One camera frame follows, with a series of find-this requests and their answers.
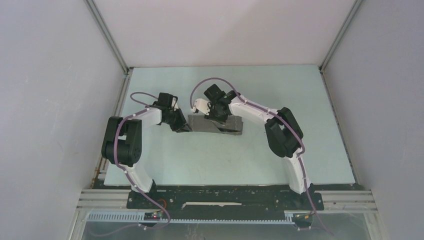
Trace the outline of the grey cloth napkin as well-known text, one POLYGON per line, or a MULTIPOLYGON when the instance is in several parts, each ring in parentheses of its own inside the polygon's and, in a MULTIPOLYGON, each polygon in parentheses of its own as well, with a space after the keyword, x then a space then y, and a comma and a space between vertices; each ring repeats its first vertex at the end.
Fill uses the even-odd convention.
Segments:
MULTIPOLYGON (((188 124, 191 127, 193 132, 202 132, 202 133, 213 133, 213 134, 223 134, 221 129, 218 129, 211 120, 205 119, 202 115, 190 114, 188 116, 188 124)), ((228 124, 230 125, 231 130, 242 131, 243 134, 243 126, 244 122, 240 116, 231 115, 227 119, 228 124)))

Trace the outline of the silver metal utensil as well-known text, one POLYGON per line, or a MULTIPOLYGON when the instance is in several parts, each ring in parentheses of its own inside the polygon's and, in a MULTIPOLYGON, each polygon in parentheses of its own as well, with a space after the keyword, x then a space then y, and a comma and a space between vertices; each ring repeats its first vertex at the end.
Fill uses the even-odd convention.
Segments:
POLYGON ((234 130, 234 129, 222 129, 222 133, 228 134, 228 135, 241 135, 242 131, 234 130))

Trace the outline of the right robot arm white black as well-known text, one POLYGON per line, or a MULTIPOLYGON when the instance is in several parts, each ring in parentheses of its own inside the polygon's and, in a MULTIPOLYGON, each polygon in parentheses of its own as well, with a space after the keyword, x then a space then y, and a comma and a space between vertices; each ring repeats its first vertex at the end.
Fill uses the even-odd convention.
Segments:
POLYGON ((281 110, 268 108, 245 99, 244 96, 224 96, 219 100, 197 99, 194 108, 205 117, 225 122, 229 116, 241 117, 265 128, 268 146, 271 151, 283 159, 283 165, 289 176, 291 204, 297 209, 304 209, 311 202, 307 192, 311 185, 306 174, 302 155, 305 147, 303 133, 292 112, 284 107, 281 110))

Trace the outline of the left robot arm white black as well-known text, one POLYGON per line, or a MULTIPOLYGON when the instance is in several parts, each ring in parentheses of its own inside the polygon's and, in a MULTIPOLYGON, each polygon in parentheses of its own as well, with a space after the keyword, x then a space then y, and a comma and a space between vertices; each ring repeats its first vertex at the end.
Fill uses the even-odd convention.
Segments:
POLYGON ((158 194, 151 190, 154 180, 143 167, 137 166, 143 151, 143 130, 162 124, 169 125, 175 133, 192 131, 177 105, 149 105, 126 117, 111 116, 101 147, 101 156, 121 169, 133 190, 140 192, 138 201, 145 208, 156 206, 158 194))

